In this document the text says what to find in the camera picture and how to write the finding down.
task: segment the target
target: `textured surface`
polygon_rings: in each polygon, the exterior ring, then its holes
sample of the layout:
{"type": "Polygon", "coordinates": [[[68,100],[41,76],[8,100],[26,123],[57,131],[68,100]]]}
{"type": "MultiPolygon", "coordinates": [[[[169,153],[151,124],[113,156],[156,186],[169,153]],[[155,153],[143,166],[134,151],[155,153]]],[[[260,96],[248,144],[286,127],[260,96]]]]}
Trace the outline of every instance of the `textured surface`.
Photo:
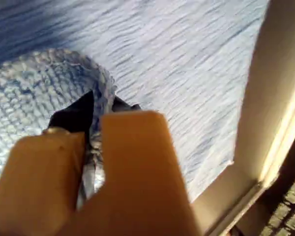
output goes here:
{"type": "Polygon", "coordinates": [[[50,47],[95,59],[115,78],[118,96],[166,115],[194,199],[231,163],[266,4],[0,0],[0,63],[50,47]]]}

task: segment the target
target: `blue fabric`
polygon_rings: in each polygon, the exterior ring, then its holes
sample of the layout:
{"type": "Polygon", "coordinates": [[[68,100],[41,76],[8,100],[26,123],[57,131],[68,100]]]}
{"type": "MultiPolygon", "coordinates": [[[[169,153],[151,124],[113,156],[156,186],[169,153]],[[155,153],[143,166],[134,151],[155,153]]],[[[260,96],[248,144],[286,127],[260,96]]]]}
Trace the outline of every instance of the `blue fabric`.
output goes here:
{"type": "MultiPolygon", "coordinates": [[[[99,119],[111,111],[116,89],[113,83],[113,78],[101,66],[69,50],[34,52],[1,65],[0,171],[7,152],[18,139],[41,134],[55,111],[67,107],[90,90],[94,94],[89,131],[91,152],[95,160],[100,158],[99,119]]],[[[89,165],[94,171],[92,159],[89,165]]]]}
{"type": "MultiPolygon", "coordinates": [[[[267,3],[0,0],[0,64],[31,51],[68,48],[103,65],[115,78],[119,97],[165,114],[193,200],[232,163],[249,64],[267,3]]],[[[73,100],[69,92],[65,96],[73,100]]],[[[57,100],[51,94],[46,98],[57,100]]],[[[38,114],[41,107],[35,108],[38,114]]],[[[43,112],[36,119],[45,124],[47,116],[43,112]]],[[[30,122],[19,118],[9,125],[37,131],[30,122]]],[[[0,140],[6,149],[12,142],[6,135],[0,140]]],[[[4,161],[0,151],[0,170],[4,161]]]]}

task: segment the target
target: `wrinkled fabric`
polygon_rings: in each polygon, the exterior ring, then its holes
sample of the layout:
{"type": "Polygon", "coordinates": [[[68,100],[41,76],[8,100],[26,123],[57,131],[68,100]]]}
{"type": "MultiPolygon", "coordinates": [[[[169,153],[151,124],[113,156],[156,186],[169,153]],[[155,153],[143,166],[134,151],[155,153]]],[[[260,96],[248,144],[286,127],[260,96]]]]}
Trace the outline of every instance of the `wrinkled fabric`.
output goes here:
{"type": "Polygon", "coordinates": [[[86,151],[81,191],[83,199],[91,196],[96,178],[97,185],[103,181],[100,170],[98,177],[95,174],[95,164],[102,160],[99,121],[103,114],[111,112],[116,87],[105,69],[77,52],[49,49],[0,66],[0,160],[5,161],[18,139],[40,134],[55,111],[90,90],[94,96],[91,148],[86,151]]]}
{"type": "MultiPolygon", "coordinates": [[[[232,163],[267,3],[0,0],[0,64],[31,51],[68,48],[103,65],[118,97],[166,116],[194,200],[232,163]]],[[[4,161],[0,156],[0,170],[4,161]]]]}

